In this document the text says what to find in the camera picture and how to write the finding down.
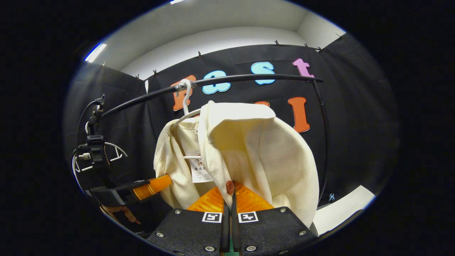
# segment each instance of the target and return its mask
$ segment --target brown button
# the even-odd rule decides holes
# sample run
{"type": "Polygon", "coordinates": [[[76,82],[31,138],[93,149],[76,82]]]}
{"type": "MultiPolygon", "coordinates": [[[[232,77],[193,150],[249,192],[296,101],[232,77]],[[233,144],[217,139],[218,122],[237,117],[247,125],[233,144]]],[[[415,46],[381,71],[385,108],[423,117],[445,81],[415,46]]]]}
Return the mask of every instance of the brown button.
{"type": "Polygon", "coordinates": [[[228,191],[227,192],[228,194],[234,193],[234,183],[232,182],[232,180],[226,182],[226,190],[228,191]]]}

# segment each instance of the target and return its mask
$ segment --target white cable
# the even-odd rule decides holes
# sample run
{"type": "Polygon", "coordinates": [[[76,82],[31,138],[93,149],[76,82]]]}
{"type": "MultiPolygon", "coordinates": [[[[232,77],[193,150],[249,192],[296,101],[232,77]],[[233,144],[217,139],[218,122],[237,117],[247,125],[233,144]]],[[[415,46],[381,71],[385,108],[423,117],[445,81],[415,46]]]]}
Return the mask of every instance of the white cable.
{"type": "Polygon", "coordinates": [[[76,162],[76,158],[75,158],[76,154],[73,155],[73,174],[74,174],[74,177],[76,178],[76,181],[77,181],[77,185],[79,186],[79,188],[81,189],[82,193],[85,194],[84,190],[82,189],[81,187],[81,184],[79,184],[79,180],[77,179],[77,175],[76,175],[76,170],[74,169],[74,163],[76,162]]]}

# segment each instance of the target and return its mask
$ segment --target black cable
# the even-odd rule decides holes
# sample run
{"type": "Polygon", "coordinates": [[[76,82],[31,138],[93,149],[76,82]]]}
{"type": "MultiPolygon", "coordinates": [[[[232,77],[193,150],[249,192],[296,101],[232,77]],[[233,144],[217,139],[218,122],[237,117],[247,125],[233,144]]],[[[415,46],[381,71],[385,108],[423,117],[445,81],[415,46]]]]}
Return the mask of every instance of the black cable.
{"type": "Polygon", "coordinates": [[[314,80],[318,82],[324,82],[321,78],[314,77],[303,77],[296,75],[282,75],[282,74],[249,74],[249,75],[235,75],[227,77],[216,77],[209,79],[202,79],[191,82],[194,86],[205,86],[210,84],[224,83],[224,82],[239,82],[248,80],[263,80],[263,79],[275,79],[275,80],[299,80],[312,82],[314,80]]]}
{"type": "Polygon", "coordinates": [[[321,201],[322,193],[325,190],[325,185],[327,183],[327,166],[329,163],[329,147],[330,147],[330,130],[329,130],[329,119],[327,118],[327,110],[325,109],[324,101],[322,95],[319,91],[316,80],[313,81],[313,88],[318,96],[319,105],[321,107],[322,118],[324,122],[324,133],[325,133],[325,165],[324,172],[322,173],[322,184],[319,184],[319,200],[318,204],[321,201]]]}
{"type": "Polygon", "coordinates": [[[84,114],[85,114],[85,112],[87,111],[87,109],[88,109],[91,105],[93,105],[93,104],[95,104],[95,103],[96,103],[96,100],[90,102],[90,103],[87,105],[87,107],[84,108],[84,111],[82,111],[81,118],[79,118],[79,122],[77,123],[77,130],[76,130],[76,148],[77,148],[77,146],[79,146],[79,142],[78,142],[77,139],[78,139],[78,137],[79,137],[79,127],[81,126],[82,118],[84,117],[84,114]]]}
{"type": "Polygon", "coordinates": [[[160,96],[162,94],[165,94],[165,93],[168,93],[168,92],[176,92],[176,91],[177,90],[176,90],[175,86],[172,86],[172,87],[160,89],[160,90],[157,90],[157,91],[154,91],[154,92],[151,92],[151,93],[147,93],[146,95],[142,95],[140,97],[132,99],[132,100],[130,100],[128,102],[125,102],[125,103],[123,103],[121,105],[118,105],[117,107],[105,112],[104,114],[101,115],[101,118],[105,118],[105,117],[107,117],[109,115],[112,115],[114,113],[122,111],[123,109],[132,107],[134,105],[137,105],[137,104],[145,102],[145,101],[148,101],[148,100],[153,99],[153,98],[155,98],[157,96],[160,96]]]}
{"type": "MultiPolygon", "coordinates": [[[[314,77],[303,77],[296,75],[282,75],[282,74],[250,74],[250,75],[236,75],[236,76],[227,76],[227,77],[216,77],[209,79],[202,79],[198,81],[191,81],[193,87],[200,87],[210,84],[224,83],[224,82],[239,82],[239,81],[248,81],[248,80],[264,80],[264,79],[275,79],[275,80],[298,80],[298,81],[318,81],[324,82],[321,78],[314,77]]],[[[132,99],[128,102],[125,102],[101,115],[101,118],[105,118],[109,115],[122,111],[123,109],[132,107],[134,105],[140,104],[142,102],[151,100],[159,95],[166,94],[168,92],[176,92],[177,89],[175,86],[156,90],[154,92],[147,93],[135,99],[132,99]]]]}

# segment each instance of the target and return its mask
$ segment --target white wall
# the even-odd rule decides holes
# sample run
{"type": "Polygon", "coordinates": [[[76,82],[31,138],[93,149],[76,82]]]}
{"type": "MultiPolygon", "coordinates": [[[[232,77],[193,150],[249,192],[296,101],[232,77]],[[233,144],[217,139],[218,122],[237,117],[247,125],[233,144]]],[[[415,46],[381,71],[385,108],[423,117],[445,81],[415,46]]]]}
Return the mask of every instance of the white wall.
{"type": "Polygon", "coordinates": [[[297,33],[305,39],[309,47],[324,48],[346,33],[332,22],[309,11],[297,33]]]}
{"type": "Polygon", "coordinates": [[[139,74],[140,79],[146,79],[157,72],[201,54],[219,51],[223,49],[275,44],[278,40],[282,45],[303,46],[305,41],[296,33],[281,29],[265,27],[231,27],[204,31],[186,36],[158,48],[139,57],[128,64],[121,71],[131,76],[139,74]]]}

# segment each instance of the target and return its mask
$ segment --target curved metal rod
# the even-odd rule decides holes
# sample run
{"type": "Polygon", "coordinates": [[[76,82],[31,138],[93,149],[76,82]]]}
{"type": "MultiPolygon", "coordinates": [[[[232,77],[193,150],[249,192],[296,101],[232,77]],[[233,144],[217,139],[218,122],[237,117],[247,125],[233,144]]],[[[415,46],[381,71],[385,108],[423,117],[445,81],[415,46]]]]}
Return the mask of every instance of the curved metal rod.
{"type": "MultiPolygon", "coordinates": [[[[314,77],[303,77],[303,76],[296,76],[296,75],[281,75],[281,74],[252,74],[252,75],[236,75],[236,76],[227,76],[227,77],[216,77],[216,78],[209,78],[209,79],[202,79],[197,81],[191,81],[192,87],[198,86],[205,86],[210,84],[216,83],[223,83],[223,82],[239,82],[239,81],[249,81],[249,80],[265,80],[265,79],[275,79],[275,80],[299,80],[299,81],[306,81],[306,82],[323,82],[321,78],[314,78],[314,77]]],[[[142,95],[135,99],[132,99],[128,102],[125,102],[101,115],[101,118],[105,118],[110,116],[114,113],[120,112],[126,108],[135,106],[142,102],[146,102],[151,100],[155,97],[158,97],[162,94],[166,94],[168,92],[180,92],[186,90],[186,86],[172,86],[164,89],[160,89],[151,93],[147,93],[146,95],[142,95]]]]}
{"type": "Polygon", "coordinates": [[[296,76],[296,75],[281,75],[281,74],[259,74],[259,75],[252,74],[252,75],[236,75],[236,76],[202,79],[202,80],[192,81],[191,85],[193,85],[194,87],[197,87],[197,86],[205,86],[205,85],[224,83],[224,82],[239,82],[239,81],[265,80],[265,79],[299,80],[299,81],[306,81],[306,82],[312,82],[312,81],[316,80],[317,82],[324,82],[324,80],[322,80],[321,78],[315,78],[315,77],[303,77],[303,76],[296,76]]]}
{"type": "Polygon", "coordinates": [[[318,204],[321,201],[322,193],[325,190],[325,185],[327,183],[327,166],[329,163],[329,148],[330,148],[330,129],[329,129],[329,119],[327,118],[327,110],[325,109],[324,101],[319,91],[316,80],[313,81],[313,88],[316,96],[318,96],[319,106],[321,108],[323,123],[324,123],[324,135],[325,135],[325,164],[324,171],[322,173],[322,180],[319,182],[319,200],[318,204]]]}
{"type": "Polygon", "coordinates": [[[128,155],[125,153],[125,151],[123,151],[123,149],[121,149],[119,146],[114,145],[109,142],[104,142],[104,144],[115,147],[115,153],[117,154],[117,157],[114,159],[111,159],[111,162],[120,159],[123,156],[123,154],[125,154],[125,156],[128,157],[128,155]],[[123,154],[119,155],[117,149],[119,149],[123,154]]]}

